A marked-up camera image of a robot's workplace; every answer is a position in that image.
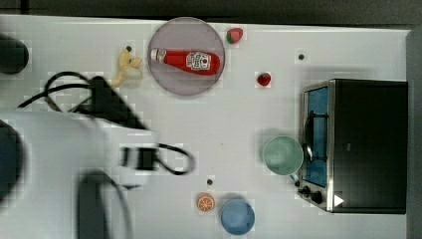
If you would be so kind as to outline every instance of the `cup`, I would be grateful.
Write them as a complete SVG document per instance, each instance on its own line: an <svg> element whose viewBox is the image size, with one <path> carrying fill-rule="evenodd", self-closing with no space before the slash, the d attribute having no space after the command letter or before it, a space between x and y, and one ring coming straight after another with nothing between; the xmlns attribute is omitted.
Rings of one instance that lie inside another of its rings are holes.
<svg viewBox="0 0 422 239"><path fill-rule="evenodd" d="M304 162L304 152L296 140L283 135L274 137L265 144L262 158L271 171L289 175L298 185L298 170Z"/></svg>

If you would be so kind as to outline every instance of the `red ketchup bottle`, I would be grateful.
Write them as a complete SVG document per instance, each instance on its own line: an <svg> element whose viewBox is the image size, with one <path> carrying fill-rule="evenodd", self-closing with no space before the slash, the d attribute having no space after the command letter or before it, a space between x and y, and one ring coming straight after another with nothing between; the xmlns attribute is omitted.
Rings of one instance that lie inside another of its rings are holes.
<svg viewBox="0 0 422 239"><path fill-rule="evenodd" d="M203 51L152 49L151 59L201 76L215 75L220 69L220 58Z"/></svg>

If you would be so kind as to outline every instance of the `strawberry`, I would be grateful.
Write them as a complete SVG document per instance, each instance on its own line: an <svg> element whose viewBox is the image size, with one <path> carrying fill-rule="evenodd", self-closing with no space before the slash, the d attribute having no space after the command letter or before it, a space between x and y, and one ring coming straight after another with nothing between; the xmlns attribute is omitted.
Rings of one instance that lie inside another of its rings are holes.
<svg viewBox="0 0 422 239"><path fill-rule="evenodd" d="M230 44L236 44L240 41L243 36L243 30L241 28L232 28L227 32L227 41Z"/></svg>
<svg viewBox="0 0 422 239"><path fill-rule="evenodd" d="M263 87L266 87L267 85L269 85L270 81L271 81L271 76L268 73L261 74L257 79L257 82Z"/></svg>

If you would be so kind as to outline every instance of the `toaster oven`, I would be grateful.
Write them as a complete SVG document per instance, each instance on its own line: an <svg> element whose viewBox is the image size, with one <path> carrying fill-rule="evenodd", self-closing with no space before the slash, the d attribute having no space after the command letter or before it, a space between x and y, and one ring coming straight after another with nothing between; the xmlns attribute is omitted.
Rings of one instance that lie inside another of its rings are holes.
<svg viewBox="0 0 422 239"><path fill-rule="evenodd" d="M407 83L304 89L302 199L333 213L406 212Z"/></svg>

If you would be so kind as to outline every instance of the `bottle label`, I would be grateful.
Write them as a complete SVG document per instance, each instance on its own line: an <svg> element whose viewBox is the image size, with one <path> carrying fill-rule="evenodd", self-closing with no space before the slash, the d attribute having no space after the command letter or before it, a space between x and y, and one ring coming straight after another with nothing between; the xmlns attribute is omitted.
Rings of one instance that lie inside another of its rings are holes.
<svg viewBox="0 0 422 239"><path fill-rule="evenodd" d="M157 51L157 56L156 56L156 60L157 60L158 62L163 63L163 62L164 62L164 57L165 57L165 55L166 55L166 54L167 54L167 51L162 50L162 49L158 49L158 51Z"/></svg>
<svg viewBox="0 0 422 239"><path fill-rule="evenodd" d="M186 57L186 66L192 71L209 70L211 56L202 52L191 52Z"/></svg>

